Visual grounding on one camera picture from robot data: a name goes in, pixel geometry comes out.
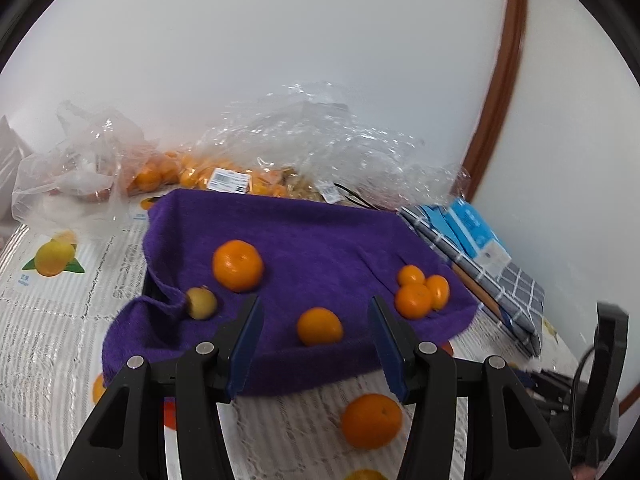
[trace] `table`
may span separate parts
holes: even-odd
[[[21,226],[0,254],[0,430],[23,453],[41,480],[53,480],[93,408],[92,384],[101,373],[101,349],[111,321],[138,296],[145,275],[142,239],[148,223],[140,197],[130,201],[131,220],[118,236],[81,242],[76,259],[83,274],[54,279],[21,270],[47,238]],[[546,325],[543,352],[528,360],[487,314],[478,311],[451,341],[456,357],[484,360],[499,354],[521,368],[571,374],[576,359]],[[239,480],[342,480],[373,468],[390,480],[404,453],[413,409],[405,407],[401,434],[376,451],[348,446],[340,413],[367,392],[392,396],[382,371],[282,397],[239,397],[219,405],[234,474]],[[458,400],[450,478],[462,480],[466,447],[466,399]],[[180,478],[175,432],[165,429],[170,478]]]

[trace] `price tag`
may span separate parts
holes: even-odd
[[[328,204],[335,204],[336,202],[340,202],[342,200],[342,195],[338,188],[334,186],[332,182],[328,182],[325,180],[316,180],[314,182],[316,189],[324,198],[324,201]]]
[[[216,168],[207,183],[207,189],[226,193],[246,193],[251,175]]]

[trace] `checkered cloth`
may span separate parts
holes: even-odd
[[[436,230],[419,207],[405,208],[400,216],[441,256],[471,276],[500,306],[507,328],[522,349],[539,356],[545,291],[536,281],[511,262],[500,275],[491,277],[441,232]]]

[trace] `green leaf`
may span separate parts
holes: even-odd
[[[82,265],[75,258],[71,260],[68,264],[66,264],[65,270],[67,272],[76,272],[78,274],[84,274],[84,269]]]
[[[31,260],[29,260],[26,264],[24,264],[24,267],[22,268],[22,270],[35,270],[36,269],[36,259],[32,258]]]

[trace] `purple towel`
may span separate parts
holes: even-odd
[[[244,395],[306,390],[380,368],[367,329],[367,306],[379,294],[391,306],[396,274],[406,264],[425,275],[442,274],[449,304],[412,321],[423,340],[442,344],[462,332],[478,302],[453,272],[393,213],[303,200],[177,189],[149,211],[143,243],[148,272],[167,296],[164,304],[141,297],[118,314],[102,347],[107,381],[127,359],[175,358],[236,317],[245,294],[224,289],[213,277],[214,250],[235,238],[253,244],[265,265],[257,289],[264,329]],[[222,302],[206,321],[185,313],[183,291],[206,285]],[[344,338],[307,348],[296,334],[298,317],[324,306],[342,321]]]

